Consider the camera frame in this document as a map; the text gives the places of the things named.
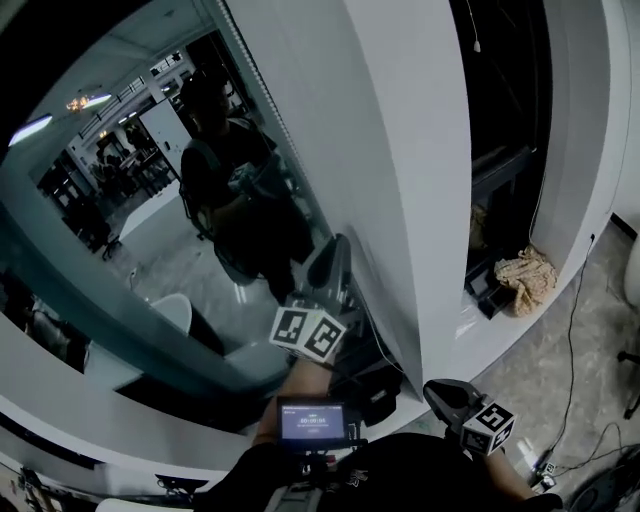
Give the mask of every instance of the concrete floor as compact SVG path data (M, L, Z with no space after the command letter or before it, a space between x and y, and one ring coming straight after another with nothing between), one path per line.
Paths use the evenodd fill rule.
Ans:
M120 233L127 217L148 199L144 192L138 191L120 205L108 219L113 233ZM267 282L258 278L247 286L235 284L220 264L213 244L199 240L196 235L195 228L181 235L145 265L121 246L106 265L118 280L149 302L172 293L184 294L216 331L225 354L265 342L278 309ZM312 236L316 244L324 240L313 227ZM130 278L134 269L136 275Z
M593 248L585 270L573 322L575 389L566 433L553 462L574 466L587 459L610 422L620 426L623 445L640 442L640 411L624 420L628 404L640 392L640 367L618 363L621 350L640 353L640 320L623 299L623 275L632 241L609 224ZM474 380L507 409L518 423L506 451L519 472L528 465L519 445L528 444L540 455L558 435L568 400L570 382L567 331L578 276L548 311L498 361ZM431 412L404 427L404 432L442 435L443 425ZM597 454L618 447L614 426L609 427ZM615 453L558 477L554 492L568 497L587 478L612 466Z
M32 512L27 505L27 495L18 485L19 476L4 465L0 465L0 496L8 500L18 512Z

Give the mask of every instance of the wire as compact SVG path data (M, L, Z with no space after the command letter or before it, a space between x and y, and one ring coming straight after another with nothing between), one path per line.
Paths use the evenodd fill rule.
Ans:
M476 40L473 45L474 51L480 53L480 41L478 40L478 29L476 28L476 22L473 19L473 11L471 10L471 4L467 0L467 7L469 8L469 16L471 17L471 24L473 25L473 33L476 35Z
M402 369L398 368L395 364L393 364L389 360L389 358L385 355L384 350L382 350L382 345L380 344L380 340L378 339L378 333L377 333L378 329L373 323L373 318L371 317L371 312L369 311L369 307L367 306L367 303L364 301L364 298L362 298L362 296L361 296L361 302L362 302L362 305L364 306L364 310L367 313L367 318L369 319L369 324L371 325L371 330L373 331L373 337L376 340L376 345L378 345L378 350L380 351L380 354L382 354L382 357L387 363L389 363L391 366L393 366L396 370L398 370L400 373L404 375L404 372L402 371Z
M549 448L548 453L553 453L558 443L564 437L564 433L567 430L567 420L569 419L569 411L571 410L571 402L573 401L573 387L576 381L575 375L575 364L573 357L573 340L571 339L571 331L573 330L573 316L575 315L576 309L578 308L578 299L580 297L580 289L582 288L582 280L584 279L584 271L587 268L587 261L589 261L589 253L591 252L591 247L593 246L593 242L595 240L595 236L591 235L591 243L589 244L589 248L587 249L587 255L584 258L584 263L582 264L582 270L580 271L580 279L578 281L578 290L576 291L576 299L573 303L573 309L571 310L571 315L569 316L569 332L567 333L567 341L569 342L569 361L571 363L571 384L569 386L569 400L567 402L567 409L564 412L564 418L562 419L562 428L560 429L560 433L556 438L555 442Z
M324 368L327 371L330 371L331 373L336 373L338 374L340 377L342 377L345 381L351 381L351 382L355 382L358 386L364 387L364 385L362 384L362 382L360 382L358 380L358 378L356 376L350 376L347 375L345 372L343 372L342 370L340 370L335 364L329 364L329 363L322 363L320 361L316 361L315 359L311 359L311 358L305 358L307 361L311 361L312 363L317 364L320 368Z
M556 478L561 477L563 475L566 475L567 473L569 473L570 471L573 471L575 469L580 469L584 466L586 466L587 464L589 464L590 462L594 462L596 460L600 460L600 459L604 459L605 457L608 457L609 455L613 454L613 453L617 453L617 452L621 452L623 450L627 450L629 448L640 448L640 443L634 443L634 444L627 444L625 446L621 446L620 448L616 448L614 450L608 451L607 453L603 453L602 455L598 455L597 457L593 457L591 459L588 459L584 462L581 462L580 464L576 465L576 466L571 466L565 469L565 471L563 471L562 473L558 473L557 475L554 475Z
M604 436L607 433L607 430L609 430L609 427L611 427L611 426L615 426L616 429L618 430L618 448L615 449L615 450L612 450L610 452L607 452L604 455L600 455L599 457L595 457L595 454L598 452L598 449L600 448L600 445L602 444L602 441L604 440ZM622 432L620 431L620 425L618 425L615 421L612 421L611 423L607 424L606 427L604 427L604 430L600 434L600 438L598 439L598 442L596 443L595 448L591 452L591 455L589 455L589 457L585 461L580 462L579 464L576 464L575 466L558 466L558 467L561 467L561 468L565 469L565 471L563 471L562 473L558 473L555 476L556 477L562 476L562 475L568 473L569 471L573 471L575 469L580 469L580 468L586 466L587 464L589 464L590 462L592 462L594 460L601 459L603 457L606 457L607 455L611 455L612 453L622 451L623 449L624 449L624 447L622 446Z
M629 20L629 16L627 15L627 10L624 7L624 2L621 2L622 5L622 11L624 13L624 17L625 20ZM627 41L629 44L629 47L631 48L631 32L627 32ZM629 52L629 66L632 66L633 62L632 62L632 55L631 52ZM633 73L630 74L629 77L629 105L631 105L631 102L633 101ZM622 151L622 164L620 165L620 171L618 172L618 180L616 181L616 188L613 191L613 197L611 198L611 203L609 204L609 208L607 208L607 215L611 213L611 211L613 210L613 203L615 203L616 200L616 196L618 195L618 187L620 186L620 178L622 178L622 171L624 169L624 156L627 153L627 144L629 143L629 130L631 128L631 113L629 113L629 116L627 117L627 137L624 140L624 149Z
M5 467L6 469L8 469L9 471L11 471L12 473L15 473L17 476L20 476L20 472L16 471L15 469L13 469L10 466L7 466L4 462L0 462L0 466Z
M542 173L542 183L540 183L540 192L538 193L538 202L536 203L536 209L533 211L533 217L531 217L531 224L529 224L529 244L533 245L531 242L531 235L533 234L533 225L536 222L536 215L538 215L538 209L540 208L540 203L542 201L542 189L544 187L544 182L547 179L547 170L545 168L544 173Z

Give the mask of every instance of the black device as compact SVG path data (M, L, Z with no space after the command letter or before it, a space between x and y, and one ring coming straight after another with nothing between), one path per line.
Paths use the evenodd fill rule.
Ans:
M359 422L347 421L344 403L331 398L278 397L278 444L293 453L364 444Z

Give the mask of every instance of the white column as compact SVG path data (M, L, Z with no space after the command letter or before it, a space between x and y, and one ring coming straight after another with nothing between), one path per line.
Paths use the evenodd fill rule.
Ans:
M96 156L90 155L82 146L82 139L76 135L67 146L67 152L74 161L82 175L87 178L87 181L91 186L98 190L98 183L96 182L93 174L89 170L89 166L96 160Z
M149 89L151 96L154 100L156 100L157 103L160 103L161 101L164 101L166 99L166 96L162 92L160 84L156 80L156 77L151 74L151 71L149 71L148 69L144 69L142 73L140 73L140 76L144 80L147 89Z
M125 149L128 149L132 153L136 150L136 148L133 147L127 140L127 134L125 133L124 128L122 128L122 126L118 125L117 128L114 128L113 134L116 136L116 138L120 141L120 144L122 144L122 146Z

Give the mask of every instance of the digital display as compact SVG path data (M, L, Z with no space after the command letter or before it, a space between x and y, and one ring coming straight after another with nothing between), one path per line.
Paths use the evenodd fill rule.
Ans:
M341 405L285 405L282 439L344 439Z

